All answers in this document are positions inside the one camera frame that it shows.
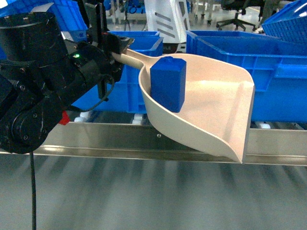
dustpan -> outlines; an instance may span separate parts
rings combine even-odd
[[[173,113],[151,96],[150,68],[159,58],[127,49],[113,53],[140,69],[139,84],[148,118],[165,136],[195,150],[242,163],[254,100],[254,82],[243,68],[191,54],[170,54],[187,62],[185,101]]]

metal rail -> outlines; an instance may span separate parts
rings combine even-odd
[[[304,130],[252,128],[244,163],[307,166],[306,143]],[[58,125],[35,154],[234,163],[181,145],[152,126],[127,124]]]

wire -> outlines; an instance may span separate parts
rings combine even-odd
[[[104,101],[107,99],[107,97],[112,93],[112,91],[113,91],[113,89],[114,89],[115,82],[114,82],[114,79],[113,79],[112,77],[110,77],[110,78],[111,78],[111,81],[112,81],[111,89],[110,89],[108,92],[106,92],[105,96],[104,96],[98,103],[96,103],[95,105],[93,105],[91,108],[86,109],[86,110],[80,109],[80,112],[81,112],[81,113],[89,112],[89,111],[95,109],[95,108],[96,108],[97,106],[99,106],[102,102],[104,102]]]
[[[31,186],[32,186],[32,230],[36,230],[36,184],[35,184],[33,152],[30,152],[30,163],[31,163]]]

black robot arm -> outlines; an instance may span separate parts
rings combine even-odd
[[[104,33],[102,48],[73,44],[68,54],[55,16],[35,12],[0,18],[0,149],[37,149],[62,119],[62,112],[92,87],[116,82],[121,53],[129,39]]]

blue storage bin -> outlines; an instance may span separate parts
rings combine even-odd
[[[157,36],[135,36],[134,38],[134,43],[130,45],[131,49],[152,57],[162,55],[163,38]],[[138,69],[124,66],[121,80],[115,84],[108,97],[109,101],[101,103],[95,110],[145,114],[145,103],[139,86],[139,73]],[[73,105],[87,109],[97,102],[99,102],[97,86],[94,86]]]
[[[197,54],[251,74],[256,86],[252,121],[307,122],[306,46],[270,37],[201,37]]]
[[[134,37],[134,36],[160,36],[159,31],[109,31],[114,35],[123,37]]]
[[[200,36],[220,36],[220,37],[260,37],[262,34],[254,34],[241,31],[187,31],[187,54],[197,53],[197,38]]]
[[[297,0],[285,5],[268,18],[262,27],[267,35],[307,45],[307,0]]]
[[[17,0],[0,9],[0,17],[28,13],[34,7],[53,2],[48,12],[55,14],[61,31],[87,30],[78,3],[71,0]]]

